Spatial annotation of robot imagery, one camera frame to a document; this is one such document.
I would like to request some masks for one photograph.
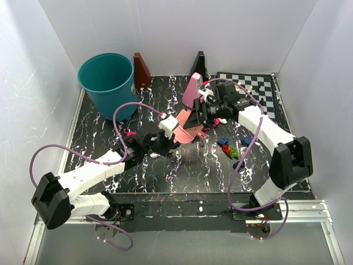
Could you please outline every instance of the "robotic arm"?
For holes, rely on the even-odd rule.
[[[259,119],[263,123],[258,138],[272,155],[270,178],[250,197],[250,207],[274,201],[298,182],[313,173],[310,142],[305,137],[295,136],[280,129],[254,105],[250,98],[237,93],[233,82],[217,86],[216,95],[205,86],[199,90],[201,99],[194,100],[185,129],[212,123],[214,118],[234,119],[240,125],[256,132]],[[141,163],[148,152],[168,156],[174,146],[174,129],[179,125],[175,117],[163,114],[159,125],[141,130],[126,141],[127,157],[116,165],[87,163],[73,171],[54,176],[45,174],[35,191],[32,204],[48,229],[55,229],[70,217],[95,214],[107,220],[116,213],[123,213],[124,221],[133,214],[133,204],[119,204],[108,192],[80,195],[85,190],[116,174],[120,174]],[[98,161],[119,161],[124,155],[122,144],[118,144]]]

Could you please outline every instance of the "marble tabletop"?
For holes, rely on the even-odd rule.
[[[188,85],[189,76],[158,76],[153,78],[150,88],[137,91],[138,101],[146,103],[159,111],[177,116],[184,109],[181,100]],[[283,112],[279,91],[273,84],[274,122],[289,131]],[[138,107],[132,119],[119,123],[123,130],[143,129],[148,123],[157,123],[156,113],[143,107]],[[229,138],[229,144],[244,154],[246,147],[240,141],[252,134],[235,121],[228,120],[208,131],[208,139],[181,145],[175,152],[174,159],[167,157],[151,158],[146,156],[143,162],[123,174],[109,178],[89,189],[88,193],[107,190],[111,193],[123,192],[187,192],[187,193],[218,193],[226,192],[229,179],[237,161],[227,157],[217,145],[217,140]],[[113,129],[113,123],[105,120],[90,100],[84,95],[79,112],[77,125],[72,139],[71,148],[91,158],[105,154],[118,139]],[[270,166],[270,152],[261,143],[256,142],[251,153],[245,160],[245,169],[236,176],[232,187],[234,192],[253,192],[259,189],[267,180]],[[85,161],[69,154],[65,171],[74,170]],[[293,190],[309,190],[307,181],[296,185]]]

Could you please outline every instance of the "white wall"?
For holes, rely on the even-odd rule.
[[[89,57],[140,52],[153,75],[278,72],[317,0],[39,0],[76,69]]]
[[[28,167],[42,145],[64,144],[78,99],[76,70],[37,0],[0,1],[0,263],[22,264],[36,211]],[[57,173],[44,151],[35,176]]]
[[[294,133],[312,144],[314,193],[325,199],[353,264],[353,2],[319,0],[279,75]]]

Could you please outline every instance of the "checkered board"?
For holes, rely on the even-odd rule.
[[[252,95],[256,100],[263,99],[262,105],[264,107],[265,114],[269,118],[275,118],[275,109],[274,109],[274,99],[272,97],[272,88],[270,77],[261,77],[261,76],[247,76],[239,75],[232,73],[222,73],[217,74],[219,78],[232,79],[235,82],[240,82],[245,89],[249,89],[250,86],[253,86]],[[245,94],[243,90],[239,91],[240,94]]]

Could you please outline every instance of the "trash bin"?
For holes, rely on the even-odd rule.
[[[87,60],[78,70],[78,82],[101,115],[113,120],[114,111],[127,102],[137,102],[133,64],[121,54],[100,54]],[[137,105],[121,109],[116,120],[130,120]]]

